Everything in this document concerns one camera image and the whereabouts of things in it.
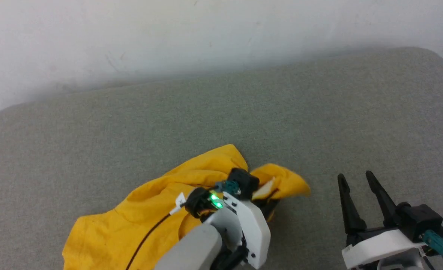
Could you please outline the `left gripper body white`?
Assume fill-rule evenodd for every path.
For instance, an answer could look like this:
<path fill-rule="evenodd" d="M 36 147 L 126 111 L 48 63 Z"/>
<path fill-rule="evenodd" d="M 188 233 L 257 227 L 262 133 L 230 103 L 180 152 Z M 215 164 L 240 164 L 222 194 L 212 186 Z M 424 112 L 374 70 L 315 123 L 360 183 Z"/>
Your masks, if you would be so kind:
<path fill-rule="evenodd" d="M 249 264 L 259 270 L 266 262 L 271 232 L 262 211 L 250 200 L 239 200 L 227 192 L 208 195 L 215 207 L 204 223 L 213 226 L 221 237 L 221 246 L 211 270 L 233 270 Z"/>

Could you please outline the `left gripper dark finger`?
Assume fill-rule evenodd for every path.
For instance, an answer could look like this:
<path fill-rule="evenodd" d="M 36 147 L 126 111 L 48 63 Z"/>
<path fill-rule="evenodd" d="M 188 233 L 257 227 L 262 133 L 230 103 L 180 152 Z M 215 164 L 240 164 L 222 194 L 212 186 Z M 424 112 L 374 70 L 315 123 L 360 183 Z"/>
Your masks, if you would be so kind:
<path fill-rule="evenodd" d="M 274 211 L 280 201 L 279 200 L 259 200 L 258 207 L 267 222 L 270 222 L 274 215 Z"/>

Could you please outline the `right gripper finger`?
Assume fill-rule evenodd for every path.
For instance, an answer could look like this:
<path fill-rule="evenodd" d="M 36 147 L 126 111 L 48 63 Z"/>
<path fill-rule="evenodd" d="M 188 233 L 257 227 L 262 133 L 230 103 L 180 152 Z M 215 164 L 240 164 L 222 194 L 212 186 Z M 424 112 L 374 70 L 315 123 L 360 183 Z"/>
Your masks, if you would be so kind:
<path fill-rule="evenodd" d="M 342 173 L 337 176 L 337 180 L 345 233 L 353 235 L 363 232 L 367 228 L 366 222 L 360 217 L 352 201 L 348 182 Z"/>
<path fill-rule="evenodd" d="M 372 171 L 366 171 L 366 179 L 369 183 L 371 191 L 375 194 L 379 207 L 383 214 L 384 227 L 398 226 L 395 218 L 396 205 L 391 199 L 387 191 L 382 187 Z"/>

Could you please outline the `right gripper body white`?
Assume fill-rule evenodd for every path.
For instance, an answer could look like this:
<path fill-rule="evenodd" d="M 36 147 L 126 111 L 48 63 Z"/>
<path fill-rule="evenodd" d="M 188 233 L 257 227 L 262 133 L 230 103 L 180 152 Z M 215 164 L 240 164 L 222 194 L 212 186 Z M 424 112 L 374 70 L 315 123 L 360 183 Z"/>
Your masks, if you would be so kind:
<path fill-rule="evenodd" d="M 398 228 L 345 227 L 342 257 L 347 270 L 424 270 L 429 259 L 420 239 L 412 240 Z"/>

